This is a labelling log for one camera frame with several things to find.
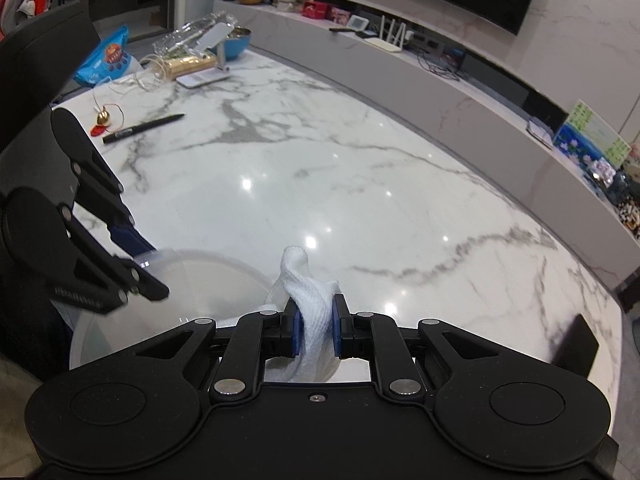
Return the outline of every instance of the plastic bowl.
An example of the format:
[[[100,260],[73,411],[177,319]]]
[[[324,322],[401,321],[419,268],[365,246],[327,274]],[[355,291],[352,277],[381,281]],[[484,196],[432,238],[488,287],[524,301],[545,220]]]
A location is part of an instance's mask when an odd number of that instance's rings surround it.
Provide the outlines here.
[[[271,288],[257,270],[218,254],[162,250],[135,260],[169,287],[169,297],[154,303],[130,294],[127,306],[107,316],[83,312],[71,342],[71,369],[199,317],[233,326],[259,310]]]
[[[234,60],[240,56],[242,52],[249,46],[251,41],[251,31],[248,28],[236,27],[225,40],[225,57],[227,60]],[[218,48],[210,49],[214,54],[218,52]]]

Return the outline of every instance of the wire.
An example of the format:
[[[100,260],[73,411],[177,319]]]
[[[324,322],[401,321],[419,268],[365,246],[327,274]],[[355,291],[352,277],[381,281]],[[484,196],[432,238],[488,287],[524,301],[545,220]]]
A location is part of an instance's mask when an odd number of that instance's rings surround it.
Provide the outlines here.
[[[416,51],[418,58],[418,64],[428,72],[435,74],[443,79],[449,79],[451,81],[460,81],[460,77],[453,73],[449,68],[443,68],[440,65],[435,64],[427,59],[427,51],[419,49]]]

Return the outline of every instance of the small white display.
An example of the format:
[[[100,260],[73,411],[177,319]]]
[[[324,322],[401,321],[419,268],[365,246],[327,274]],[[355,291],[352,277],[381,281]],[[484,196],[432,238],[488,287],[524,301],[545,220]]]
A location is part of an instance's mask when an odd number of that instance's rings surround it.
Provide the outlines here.
[[[352,15],[347,22],[347,27],[357,31],[363,31],[369,25],[369,20]]]

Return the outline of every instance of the marble table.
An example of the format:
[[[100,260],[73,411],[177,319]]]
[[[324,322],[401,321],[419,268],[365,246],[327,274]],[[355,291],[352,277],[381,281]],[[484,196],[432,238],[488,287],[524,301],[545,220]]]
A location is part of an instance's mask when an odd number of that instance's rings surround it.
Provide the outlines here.
[[[341,89],[257,52],[231,66],[232,78],[191,91],[95,91],[122,106],[127,125],[186,114],[116,144],[95,141],[151,243],[215,251],[272,280],[284,247],[300,245],[316,278],[339,280],[352,312],[409,327],[439,318],[547,361],[583,314],[600,344],[590,380],[615,413],[620,308],[557,240]],[[91,128],[90,92],[63,106]],[[111,246],[103,225],[75,214]]]

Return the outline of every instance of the white cloth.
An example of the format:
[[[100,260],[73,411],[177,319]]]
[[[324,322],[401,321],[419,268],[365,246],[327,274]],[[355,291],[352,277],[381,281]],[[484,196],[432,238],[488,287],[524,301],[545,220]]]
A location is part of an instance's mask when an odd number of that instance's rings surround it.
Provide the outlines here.
[[[340,292],[338,282],[321,282],[309,271],[309,259],[302,247],[284,250],[280,277],[271,288],[266,303],[283,311],[291,297],[304,322],[300,355],[267,361],[264,380],[274,383],[322,383],[331,378],[340,361],[334,356],[332,304]]]

